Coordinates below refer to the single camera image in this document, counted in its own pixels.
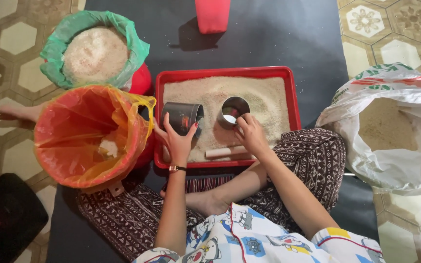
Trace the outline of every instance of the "green plastic bag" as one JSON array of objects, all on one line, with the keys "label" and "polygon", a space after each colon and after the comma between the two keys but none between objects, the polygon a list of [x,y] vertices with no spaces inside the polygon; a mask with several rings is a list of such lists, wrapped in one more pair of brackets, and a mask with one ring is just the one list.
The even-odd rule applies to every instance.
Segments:
[{"label": "green plastic bag", "polygon": [[40,65],[40,70],[50,81],[63,89],[85,86],[89,83],[72,83],[63,74],[63,54],[72,39],[79,33],[97,26],[114,26],[119,33],[126,36],[128,50],[131,51],[121,72],[110,78],[106,84],[122,87],[141,67],[149,54],[149,44],[139,39],[134,22],[122,15],[110,11],[79,11],[64,18],[54,32],[48,37],[40,57],[47,62]]}]

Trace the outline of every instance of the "plastic bag liner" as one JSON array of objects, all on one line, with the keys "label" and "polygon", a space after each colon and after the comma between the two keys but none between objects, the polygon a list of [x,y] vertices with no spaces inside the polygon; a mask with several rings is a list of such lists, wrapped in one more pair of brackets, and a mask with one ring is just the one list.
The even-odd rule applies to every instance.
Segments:
[{"label": "plastic bag liner", "polygon": [[[390,98],[403,106],[412,123],[416,151],[376,150],[358,134],[359,114],[375,98]],[[402,63],[375,65],[334,94],[319,116],[317,127],[339,133],[347,145],[345,166],[372,186],[403,196],[421,195],[421,73]]]},{"label": "plastic bag liner", "polygon": [[[42,168],[62,185],[94,192],[124,179],[142,153],[153,122],[154,97],[90,85],[71,89],[51,100],[34,130],[35,155]],[[103,139],[116,144],[117,157],[100,147]]]},{"label": "plastic bag liner", "polygon": [[126,36],[128,50],[131,51],[123,70],[106,81],[107,84],[122,87],[144,63],[149,54],[149,44],[139,39],[133,21],[110,11],[79,11],[65,17],[56,26],[53,33],[48,37],[42,52],[40,52],[40,57],[47,61],[40,65],[40,70],[58,87],[70,89],[88,84],[72,83],[66,78],[62,70],[64,65],[63,55],[75,36],[97,26],[115,27],[119,33]]}]

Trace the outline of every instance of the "woman's left hand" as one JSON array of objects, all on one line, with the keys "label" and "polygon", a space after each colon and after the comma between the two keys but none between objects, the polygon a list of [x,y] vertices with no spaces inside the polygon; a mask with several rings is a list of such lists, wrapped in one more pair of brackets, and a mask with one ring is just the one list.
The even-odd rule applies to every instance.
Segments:
[{"label": "woman's left hand", "polygon": [[153,119],[153,122],[155,134],[167,147],[168,152],[172,157],[172,164],[186,167],[191,151],[191,141],[199,123],[195,122],[186,136],[180,136],[173,130],[172,125],[170,125],[170,114],[168,112],[163,119],[163,126],[165,127],[166,132],[159,127],[155,118]]}]

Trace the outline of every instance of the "wristwatch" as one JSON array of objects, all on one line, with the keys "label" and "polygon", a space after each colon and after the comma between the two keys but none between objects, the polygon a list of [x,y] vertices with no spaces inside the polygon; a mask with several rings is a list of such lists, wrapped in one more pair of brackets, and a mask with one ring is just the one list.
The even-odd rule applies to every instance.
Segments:
[{"label": "wristwatch", "polygon": [[186,168],[178,166],[176,164],[170,164],[170,167],[168,168],[168,170],[170,171],[170,173],[174,173],[174,172],[177,172],[178,170],[186,171]]}]

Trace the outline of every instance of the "cartoon print shirt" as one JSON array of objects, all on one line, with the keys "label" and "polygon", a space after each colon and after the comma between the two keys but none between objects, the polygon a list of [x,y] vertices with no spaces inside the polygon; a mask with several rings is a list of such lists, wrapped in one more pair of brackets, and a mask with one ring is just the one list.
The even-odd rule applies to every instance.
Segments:
[{"label": "cartoon print shirt", "polygon": [[384,263],[378,243],[339,228],[319,231],[310,241],[288,233],[248,206],[232,204],[186,237],[186,254],[153,248],[133,263]]}]

